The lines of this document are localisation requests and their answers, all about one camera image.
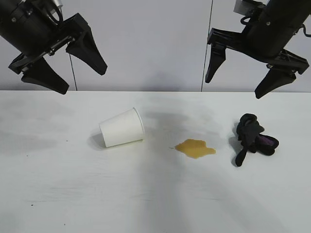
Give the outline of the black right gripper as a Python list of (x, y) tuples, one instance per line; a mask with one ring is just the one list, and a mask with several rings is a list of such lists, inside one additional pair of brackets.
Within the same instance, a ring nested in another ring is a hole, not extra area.
[(309, 64), (306, 59), (284, 48), (309, 15), (310, 11), (294, 9), (283, 12), (256, 9), (241, 19), (241, 22), (249, 20), (241, 33), (212, 28), (208, 35), (211, 53), (205, 82), (211, 82), (226, 60), (225, 50), (231, 49), (274, 67), (255, 89), (257, 99), (293, 83), (295, 73), (303, 74)]

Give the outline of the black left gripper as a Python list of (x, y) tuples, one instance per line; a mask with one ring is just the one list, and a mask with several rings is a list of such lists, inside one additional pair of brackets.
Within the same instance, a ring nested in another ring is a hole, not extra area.
[(9, 68), (21, 80), (66, 94), (69, 84), (49, 66), (44, 55), (54, 55), (67, 45), (66, 52), (104, 75), (107, 64), (102, 58), (87, 21), (76, 13), (63, 18), (61, 4), (53, 0), (2, 0), (0, 35), (20, 55)]

